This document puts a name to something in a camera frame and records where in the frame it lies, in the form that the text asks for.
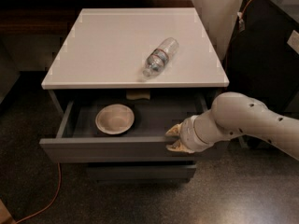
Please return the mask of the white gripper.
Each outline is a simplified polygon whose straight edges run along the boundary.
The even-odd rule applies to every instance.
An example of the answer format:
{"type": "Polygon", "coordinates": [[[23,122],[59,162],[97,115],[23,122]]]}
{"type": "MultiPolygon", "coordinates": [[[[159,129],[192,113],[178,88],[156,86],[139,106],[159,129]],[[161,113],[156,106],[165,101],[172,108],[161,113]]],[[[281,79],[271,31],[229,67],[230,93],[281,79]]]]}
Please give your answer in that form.
{"type": "Polygon", "coordinates": [[[213,146],[213,144],[204,142],[197,134],[194,128],[197,116],[186,118],[181,124],[176,124],[170,128],[166,136],[179,136],[172,145],[167,145],[166,149],[172,152],[183,152],[193,154],[194,152],[203,152],[213,146]]]}

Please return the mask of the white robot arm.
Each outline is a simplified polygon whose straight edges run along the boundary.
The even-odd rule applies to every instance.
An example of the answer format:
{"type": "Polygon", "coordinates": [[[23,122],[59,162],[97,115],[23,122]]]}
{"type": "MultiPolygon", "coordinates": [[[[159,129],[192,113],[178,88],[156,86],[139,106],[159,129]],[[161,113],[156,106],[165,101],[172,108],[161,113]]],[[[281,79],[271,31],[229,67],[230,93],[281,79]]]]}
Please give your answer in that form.
{"type": "Polygon", "coordinates": [[[299,120],[277,114],[238,92],[218,95],[210,109],[186,118],[166,134],[178,138],[166,147],[173,152],[203,152],[218,142],[247,135],[299,160],[299,120]]]}

